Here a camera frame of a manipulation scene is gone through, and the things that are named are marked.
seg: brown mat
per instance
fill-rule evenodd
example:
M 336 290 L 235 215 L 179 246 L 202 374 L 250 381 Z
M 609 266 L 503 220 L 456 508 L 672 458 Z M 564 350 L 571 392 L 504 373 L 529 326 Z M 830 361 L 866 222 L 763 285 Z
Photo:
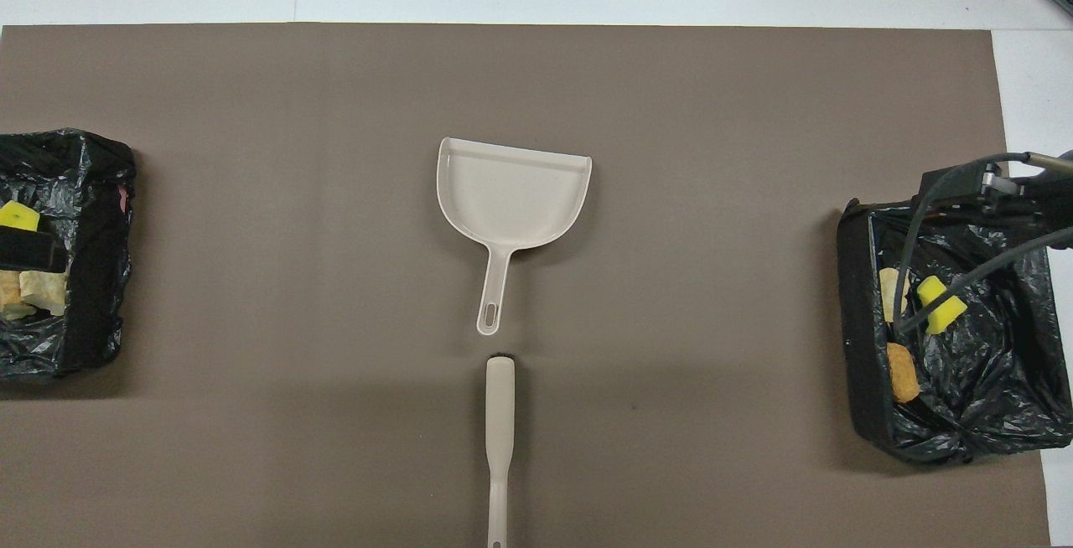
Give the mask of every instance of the brown mat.
M 4 544 L 482 546 L 485 357 L 520 366 L 514 546 L 1047 543 L 1035 454 L 850 427 L 850 197 L 1003 150 L 987 32 L 6 28 L 0 132 L 138 151 L 124 353 L 0 406 Z M 442 136 L 592 155 L 512 266 L 442 219 Z

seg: yellow sponge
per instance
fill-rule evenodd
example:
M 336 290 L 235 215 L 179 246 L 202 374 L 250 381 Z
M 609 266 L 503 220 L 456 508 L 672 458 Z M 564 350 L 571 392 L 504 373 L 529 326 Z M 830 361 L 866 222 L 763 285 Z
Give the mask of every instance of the yellow sponge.
M 921 297 L 921 303 L 927 307 L 928 303 L 936 300 L 937 297 L 946 292 L 946 284 L 942 283 L 942 280 L 934 276 L 924 278 L 921 285 L 916 287 L 916 296 Z M 969 305 L 965 301 L 958 299 L 958 297 L 950 297 L 943 305 L 939 305 L 939 309 L 931 312 L 928 315 L 928 335 L 939 335 L 940 331 L 946 329 L 951 323 L 961 315 L 962 312 L 969 309 Z
M 0 224 L 17 229 L 28 229 L 38 232 L 38 222 L 41 220 L 41 212 L 34 211 L 27 205 L 19 205 L 18 202 L 8 201 L 6 205 L 0 207 Z

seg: dustpan pan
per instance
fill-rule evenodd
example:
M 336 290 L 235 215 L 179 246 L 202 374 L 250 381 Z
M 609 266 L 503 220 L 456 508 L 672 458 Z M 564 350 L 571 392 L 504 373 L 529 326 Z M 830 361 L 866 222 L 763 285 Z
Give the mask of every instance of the dustpan pan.
M 495 335 L 514 251 L 552 242 L 585 204 L 592 159 L 444 138 L 436 193 L 455 229 L 488 249 L 476 329 Z

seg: black container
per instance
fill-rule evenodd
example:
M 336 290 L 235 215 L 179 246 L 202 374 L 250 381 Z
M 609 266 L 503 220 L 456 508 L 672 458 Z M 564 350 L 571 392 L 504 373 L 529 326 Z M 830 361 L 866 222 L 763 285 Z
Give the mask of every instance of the black container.
M 909 219 L 909 202 L 854 201 L 838 225 L 842 338 L 857 433 L 910 462 L 967 462 L 1069 445 L 1073 404 L 1046 250 L 958 295 L 969 309 L 942 334 L 926 335 L 922 326 L 896 336 L 883 320 L 878 269 L 897 268 Z M 931 217 L 910 262 L 906 316 L 920 307 L 914 295 L 923 278 L 950 285 L 1027 238 L 1015 224 Z M 907 404 L 892 395 L 887 342 L 913 355 L 921 396 Z
M 0 135 L 0 199 L 41 212 L 67 251 L 67 310 L 0 320 L 0 377 L 47 380 L 112 361 L 130 278 L 134 155 L 77 129 Z

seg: black cable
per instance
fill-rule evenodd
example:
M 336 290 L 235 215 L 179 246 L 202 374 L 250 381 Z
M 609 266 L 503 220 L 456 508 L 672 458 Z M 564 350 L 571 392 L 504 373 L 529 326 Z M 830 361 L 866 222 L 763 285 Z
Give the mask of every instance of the black cable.
M 950 297 L 954 297 L 969 285 L 983 280 L 983 278 L 987 277 L 988 273 L 991 273 L 993 270 L 997 270 L 1001 268 L 1001 266 L 1008 265 L 1016 261 L 1016 258 L 1023 257 L 1024 254 L 1027 254 L 1030 251 L 1041 249 L 1042 247 L 1049 247 L 1050 243 L 1062 242 L 1065 239 L 1073 239 L 1073 227 L 1039 236 L 1039 238 L 1030 239 L 1028 242 L 1020 243 L 1020 246 L 1010 249 L 1009 251 L 1005 251 L 1005 253 L 988 258 L 983 264 L 978 265 L 975 269 L 970 270 L 969 273 L 958 278 L 957 281 L 950 285 L 950 288 L 946 288 L 946 291 L 942 293 L 942 295 L 936 297 L 936 299 L 928 303 L 927 307 L 918 312 L 915 312 L 912 317 L 906 320 L 906 322 L 896 326 L 896 328 L 899 334 L 900 331 L 912 330 L 916 326 L 920 326 L 924 320 L 927 320 L 928 315 L 931 315 L 931 312 L 939 309 L 939 305 L 945 303 Z
M 895 284 L 894 293 L 895 295 L 901 295 L 906 288 L 906 276 L 909 273 L 909 258 L 913 256 L 913 249 L 916 247 L 916 235 L 921 232 L 921 224 L 924 223 L 924 216 L 927 216 L 928 209 L 931 208 L 931 201 L 936 199 L 939 195 L 940 190 L 945 188 L 947 182 L 951 182 L 957 175 L 966 173 L 966 171 L 974 169 L 980 165 L 987 165 L 988 163 L 1004 163 L 1010 161 L 1017 161 L 1024 163 L 1028 161 L 1029 154 L 1027 151 L 1019 151 L 1018 153 L 1005 153 L 1005 154 L 993 154 L 984 155 L 982 159 L 976 159 L 969 163 L 964 163 L 964 165 L 958 165 L 952 167 L 952 169 L 946 171 L 934 184 L 931 188 L 921 196 L 921 199 L 916 204 L 916 212 L 913 212 L 912 221 L 909 223 L 909 231 L 906 235 L 906 242 L 901 246 L 901 264 L 898 266 L 898 281 Z M 892 317 L 892 323 L 896 329 L 900 329 L 901 324 L 901 299 L 897 297 L 894 299 L 894 315 Z

